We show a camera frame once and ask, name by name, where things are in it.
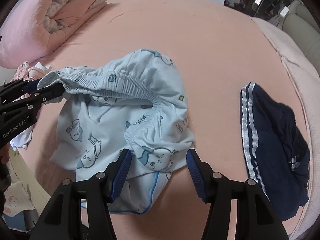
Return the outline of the grey-green padded headboard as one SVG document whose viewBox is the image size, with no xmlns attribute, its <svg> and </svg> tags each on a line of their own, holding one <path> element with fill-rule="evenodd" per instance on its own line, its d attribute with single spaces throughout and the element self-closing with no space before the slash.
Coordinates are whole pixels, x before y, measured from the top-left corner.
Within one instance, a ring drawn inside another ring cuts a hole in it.
<svg viewBox="0 0 320 240">
<path fill-rule="evenodd" d="M 307 7 L 294 0 L 277 27 L 294 40 L 319 73 L 319 26 Z"/>
</svg>

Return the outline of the pink-grey pillow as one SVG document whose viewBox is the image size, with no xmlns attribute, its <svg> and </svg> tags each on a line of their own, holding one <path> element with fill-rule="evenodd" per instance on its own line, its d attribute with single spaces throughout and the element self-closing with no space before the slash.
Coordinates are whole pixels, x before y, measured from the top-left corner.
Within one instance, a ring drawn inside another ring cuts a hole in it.
<svg viewBox="0 0 320 240">
<path fill-rule="evenodd" d="M 287 33 L 260 18 L 252 20 L 281 55 L 296 64 L 303 65 L 310 62 Z"/>
<path fill-rule="evenodd" d="M 302 103 L 310 149 L 309 201 L 289 235 L 289 239 L 297 239 L 319 216 L 319 75 L 309 62 L 298 62 L 284 55 L 280 58 Z"/>
</svg>

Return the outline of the navy striped shorts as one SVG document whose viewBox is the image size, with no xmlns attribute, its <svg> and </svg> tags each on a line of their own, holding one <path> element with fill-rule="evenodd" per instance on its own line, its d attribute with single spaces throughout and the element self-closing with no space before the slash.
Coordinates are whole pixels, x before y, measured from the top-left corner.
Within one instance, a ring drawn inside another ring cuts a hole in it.
<svg viewBox="0 0 320 240">
<path fill-rule="evenodd" d="M 249 82 L 240 91 L 240 127 L 248 177 L 282 221 L 295 217 L 309 200 L 310 150 L 293 110 Z"/>
</svg>

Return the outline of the light blue cartoon pajama garment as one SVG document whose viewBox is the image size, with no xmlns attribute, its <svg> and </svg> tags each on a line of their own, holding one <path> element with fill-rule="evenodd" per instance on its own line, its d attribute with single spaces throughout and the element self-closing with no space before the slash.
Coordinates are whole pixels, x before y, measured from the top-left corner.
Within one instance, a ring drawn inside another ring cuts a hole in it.
<svg viewBox="0 0 320 240">
<path fill-rule="evenodd" d="M 66 67 L 38 83 L 61 83 L 66 102 L 57 121 L 51 161 L 78 181 L 104 171 L 127 148 L 132 163 L 112 213 L 147 212 L 172 172 L 186 165 L 195 138 L 188 128 L 188 98 L 172 59 L 140 49 L 94 69 Z"/>
</svg>

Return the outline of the far pink-grey pillow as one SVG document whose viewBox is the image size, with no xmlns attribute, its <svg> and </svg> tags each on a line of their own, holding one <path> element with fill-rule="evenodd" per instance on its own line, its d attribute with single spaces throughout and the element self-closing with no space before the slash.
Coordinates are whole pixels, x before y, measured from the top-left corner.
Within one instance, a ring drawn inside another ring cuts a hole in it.
<svg viewBox="0 0 320 240">
<path fill-rule="evenodd" d="M 303 65 L 310 62 L 287 33 L 260 18 L 252 20 L 281 55 L 296 64 Z"/>
</svg>

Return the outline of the rolled pink quilt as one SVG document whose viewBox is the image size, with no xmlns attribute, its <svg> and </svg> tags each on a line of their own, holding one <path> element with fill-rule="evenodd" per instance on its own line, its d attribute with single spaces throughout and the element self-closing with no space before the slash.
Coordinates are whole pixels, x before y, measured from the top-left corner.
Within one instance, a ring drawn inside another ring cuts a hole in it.
<svg viewBox="0 0 320 240">
<path fill-rule="evenodd" d="M 65 43 L 107 0 L 23 0 L 1 29 L 1 66 L 17 68 Z"/>
</svg>

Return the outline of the pink clothes pile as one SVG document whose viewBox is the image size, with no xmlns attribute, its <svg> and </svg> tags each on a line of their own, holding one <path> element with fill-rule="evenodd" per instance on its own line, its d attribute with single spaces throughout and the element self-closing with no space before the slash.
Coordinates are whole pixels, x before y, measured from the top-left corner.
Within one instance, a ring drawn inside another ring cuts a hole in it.
<svg viewBox="0 0 320 240">
<path fill-rule="evenodd" d="M 35 81 L 43 78 L 46 74 L 48 74 L 52 70 L 51 65 L 42 65 L 40 62 L 35 64 L 34 66 L 29 66 L 28 61 L 24 61 L 18 68 L 15 73 L 13 79 L 15 80 L 23 80 L 23 81 Z M 33 126 L 27 128 L 25 131 L 20 133 L 14 139 L 10 141 L 10 146 L 13 150 L 18 150 L 19 148 L 27 149 L 29 142 L 32 140 L 33 135 Z"/>
</svg>

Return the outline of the near pink-grey pillow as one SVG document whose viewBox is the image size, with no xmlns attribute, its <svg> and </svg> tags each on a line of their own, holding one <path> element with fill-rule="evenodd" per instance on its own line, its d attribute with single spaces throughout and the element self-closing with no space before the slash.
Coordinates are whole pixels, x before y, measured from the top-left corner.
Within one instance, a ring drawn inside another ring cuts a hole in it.
<svg viewBox="0 0 320 240">
<path fill-rule="evenodd" d="M 302 103 L 310 149 L 309 201 L 289 235 L 289 239 L 297 239 L 319 216 L 319 75 L 309 62 L 298 62 L 284 55 L 280 58 Z"/>
</svg>

